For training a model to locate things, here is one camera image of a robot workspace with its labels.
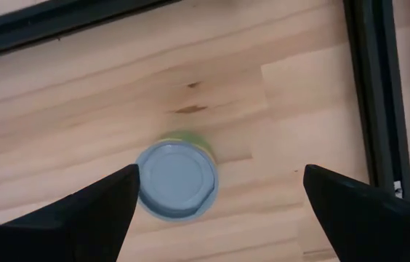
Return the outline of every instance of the can lid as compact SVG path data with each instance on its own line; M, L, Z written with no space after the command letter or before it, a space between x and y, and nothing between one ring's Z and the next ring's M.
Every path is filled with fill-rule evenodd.
M158 143L144 151L137 164L140 202L164 220L198 217L216 197L217 172L213 161L189 143Z

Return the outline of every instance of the black rail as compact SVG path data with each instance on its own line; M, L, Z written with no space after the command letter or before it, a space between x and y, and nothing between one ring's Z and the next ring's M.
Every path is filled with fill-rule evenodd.
M0 16L0 55L178 0L51 0Z
M410 201L410 162L391 0L344 0L370 184Z

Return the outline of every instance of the wooden surface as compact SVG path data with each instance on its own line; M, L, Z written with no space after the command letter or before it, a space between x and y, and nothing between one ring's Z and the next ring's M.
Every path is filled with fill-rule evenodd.
M410 0L395 1L410 145ZM119 261L336 261L308 163L367 181L340 0L188 0L0 57L0 223L194 130L220 192L197 221L138 207Z

